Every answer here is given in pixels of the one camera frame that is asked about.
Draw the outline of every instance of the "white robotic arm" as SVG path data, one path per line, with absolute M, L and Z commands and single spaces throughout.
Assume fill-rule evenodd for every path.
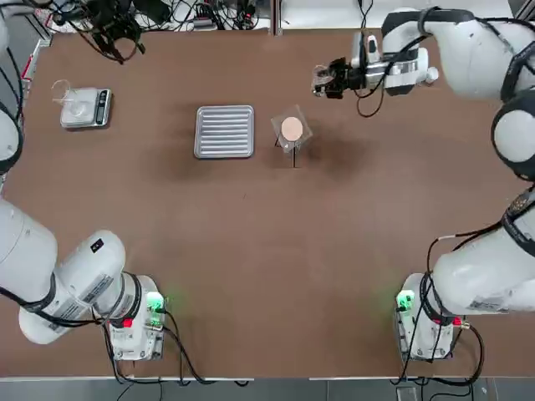
M 457 94 L 505 103 L 492 124 L 492 143 L 515 175 L 535 181 L 535 90 L 530 90 L 535 85 L 535 29 L 530 23 L 484 20 L 466 10 L 402 8 L 386 17 L 381 30 L 379 61 L 375 39 L 368 49 L 371 58 L 359 38 L 351 63 L 341 58 L 315 70 L 313 92 L 341 99 L 346 89 L 375 91 L 382 84 L 390 95 L 408 94 L 418 83 L 429 82 L 427 52 L 419 43 L 432 35 L 446 81 Z M 400 349 L 407 358 L 448 357 L 453 317 L 535 311 L 533 201 L 531 190 L 522 194 L 501 224 L 443 255 L 430 275 L 407 278 L 396 313 Z
M 4 18 L 28 10 L 33 8 L 22 3 L 2 7 L 0 54 L 8 47 Z M 22 150 L 19 123 L 0 103 L 0 180 Z M 0 294 L 21 306 L 18 320 L 24 335 L 47 344 L 72 327 L 99 322 L 109 324 L 115 359 L 159 358 L 163 298 L 149 277 L 122 272 L 125 248 L 120 239 L 97 231 L 59 265 L 57 255 L 54 235 L 0 197 Z M 81 320 L 89 311 L 99 318 Z

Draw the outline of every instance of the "ridged baking tray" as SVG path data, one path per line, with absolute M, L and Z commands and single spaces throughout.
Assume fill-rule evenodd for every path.
M 195 157 L 251 157 L 254 149 L 252 106 L 202 106 L 197 110 Z

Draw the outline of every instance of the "table surface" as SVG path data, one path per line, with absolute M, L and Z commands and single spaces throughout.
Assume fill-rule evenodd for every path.
M 58 36 L 39 56 L 4 195 L 56 235 L 60 258 L 100 228 L 115 232 L 125 270 L 170 297 L 204 376 L 397 376 L 401 284 L 425 269 L 433 238 L 495 221 L 524 184 L 492 150 L 499 104 L 457 98 L 444 79 L 388 97 L 372 119 L 357 115 L 352 94 L 314 98 L 313 67 L 349 54 L 352 33 L 151 33 L 146 55 L 124 66 Z M 57 79 L 111 88 L 109 128 L 61 129 Z M 196 110 L 214 104 L 254 107 L 252 158 L 193 156 Z M 270 122 L 294 104 L 314 133 L 296 169 L 273 147 Z M 1 376 L 112 375 L 97 327 L 39 346 L 17 312 L 0 302 Z M 487 346 L 485 375 L 535 374 L 532 315 L 471 320 Z M 470 375 L 476 347 L 463 337 L 452 360 L 410 373 Z M 173 344 L 135 374 L 177 376 Z

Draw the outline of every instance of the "wire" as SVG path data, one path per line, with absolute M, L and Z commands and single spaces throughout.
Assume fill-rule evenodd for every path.
M 123 397 L 123 395 L 125 395 L 126 392 L 132 388 L 132 386 L 133 386 L 134 384 L 135 384 L 135 383 L 131 383 L 130 386 L 128 386 L 127 388 L 125 388 L 125 389 L 121 392 L 121 394 L 119 394 L 119 397 L 117 397 L 117 401 L 119 401 L 119 400 Z
M 381 106 L 383 105 L 383 100 L 384 100 L 384 97 L 385 97 L 385 86 L 383 85 L 383 82 L 386 80 L 386 76 L 390 73 L 390 70 L 392 69 L 392 67 L 394 67 L 394 64 L 397 63 L 400 60 L 400 58 L 402 58 L 405 55 L 405 53 L 407 53 L 410 50 L 410 48 L 414 47 L 416 44 L 418 44 L 420 42 L 423 42 L 424 39 L 426 39 L 426 36 L 420 36 L 420 37 L 418 37 L 416 39 L 413 39 L 409 43 L 407 43 L 398 53 L 396 53 L 394 55 L 394 57 L 392 57 L 390 59 L 389 63 L 387 64 L 386 69 L 383 72 L 383 75 L 381 75 L 381 78 L 380 78 L 379 82 L 372 89 L 370 89 L 367 94 L 359 94 L 359 92 L 357 90 L 354 91 L 354 94 L 356 94 L 357 97 L 359 98 L 357 100 L 357 113 L 359 113 L 359 115 L 361 117 L 364 117 L 364 118 L 367 119 L 367 118 L 373 117 L 374 115 L 379 113 L 379 111 L 381 109 Z M 362 110 L 360 109 L 360 101 L 362 99 L 366 99 L 366 98 L 370 97 L 379 88 L 381 88 L 381 98 L 380 98 L 379 104 L 377 105 L 375 110 L 372 111 L 371 113 L 368 113 L 368 114 L 363 113 Z
M 468 391 L 465 393 L 465 394 L 455 394 L 455 393 L 435 393 L 433 395 L 431 395 L 431 397 L 429 398 L 429 401 L 432 401 L 434 398 L 437 398 L 437 397 L 458 397 L 458 398 L 464 398 L 464 397 L 468 397 L 471 395 L 471 399 L 473 400 L 474 399 L 474 386 L 473 384 L 469 384 L 468 385 Z M 424 386 L 421 387 L 420 389 L 420 398 L 421 398 L 421 401 L 424 400 Z
M 180 334 L 178 333 L 178 326 L 176 324 L 176 320 L 175 320 L 175 317 L 169 312 L 169 311 L 165 311 L 165 314 L 166 316 L 168 316 L 172 323 L 173 323 L 173 327 L 175 328 L 175 334 L 176 334 L 176 337 L 180 340 Z M 178 380 L 178 384 L 181 386 L 181 387 L 185 387 L 187 385 L 190 384 L 190 382 L 185 382 L 184 381 L 184 371 L 183 371 L 183 367 L 182 367 L 182 352 L 180 352 L 179 350 L 179 353 L 178 353 L 178 362 L 179 362 L 179 366 L 180 366 L 180 373 L 179 373 L 179 380 Z
M 2 67 L 0 67 L 0 74 L 3 76 L 3 78 L 5 79 L 6 81 L 6 84 L 8 84 L 9 88 L 11 89 L 11 92 L 13 93 L 13 96 L 15 97 L 15 100 L 18 104 L 18 94 L 17 94 L 17 91 L 15 90 L 15 88 L 13 87 L 13 84 L 11 83 L 11 80 L 8 78 L 8 75 L 6 74 L 6 72 L 3 70 Z
M 366 9 L 366 11 L 364 11 L 362 7 L 362 0 L 357 0 L 357 1 L 359 3 L 360 13 L 362 14 L 362 22 L 360 23 L 360 30 L 362 30 L 366 28 L 366 23 L 367 23 L 366 18 L 368 17 L 369 10 L 371 10 L 371 8 L 374 6 L 374 0 L 371 0 L 369 7 L 368 9 Z
M 10 48 L 7 48 L 8 56 L 11 59 L 11 63 L 13 65 L 13 69 L 15 70 L 15 73 L 17 74 L 17 81 L 18 81 L 18 106 L 17 106 L 17 115 L 15 116 L 15 119 L 18 121 L 19 117 L 23 113 L 23 102 L 24 102 L 24 88 L 23 88 L 23 77 L 20 74 L 20 70 L 17 66 L 17 61 L 15 60 L 15 57 L 13 56 L 13 52 Z
M 179 348 L 180 352 L 182 353 L 182 355 L 184 355 L 184 359 L 186 360 L 187 366 L 190 369 L 190 372 L 193 375 L 193 377 L 195 378 L 195 380 L 200 384 L 206 384 L 206 385 L 214 384 L 215 381 L 213 381 L 213 380 L 205 380 L 204 378 L 199 376 L 199 374 L 197 373 L 195 368 L 193 368 L 193 364 L 191 363 L 190 357 L 187 354 L 187 351 L 184 348 L 184 345 L 182 344 L 182 341 L 166 326 L 164 326 L 163 330 L 164 330 L 164 332 L 166 334 L 168 334 L 175 341 L 175 343 L 176 343 L 177 347 Z
M 477 342 L 479 343 L 479 361 L 477 363 L 474 374 L 472 374 L 472 376 L 469 377 L 465 382 L 453 382 L 445 378 L 433 378 L 433 380 L 435 380 L 438 383 L 448 384 L 450 386 L 465 387 L 465 386 L 474 384 L 479 379 L 479 377 L 482 374 L 483 364 L 485 363 L 485 343 L 483 342 L 483 337 L 481 336 L 481 334 L 477 331 L 475 327 L 470 325 L 470 330 L 474 333 L 474 335 L 477 338 Z
M 128 390 L 130 390 L 132 388 L 132 386 L 134 386 L 134 384 L 136 384 L 136 383 L 130 383 L 130 386 L 125 388 L 121 392 L 121 394 L 119 394 L 119 397 L 117 397 L 116 401 L 120 401 L 120 399 L 128 392 Z M 160 385 L 160 397 L 158 398 L 158 401 L 161 401 L 163 399 L 163 397 L 164 397 L 164 388 L 163 388 L 162 382 L 159 382 L 158 384 Z

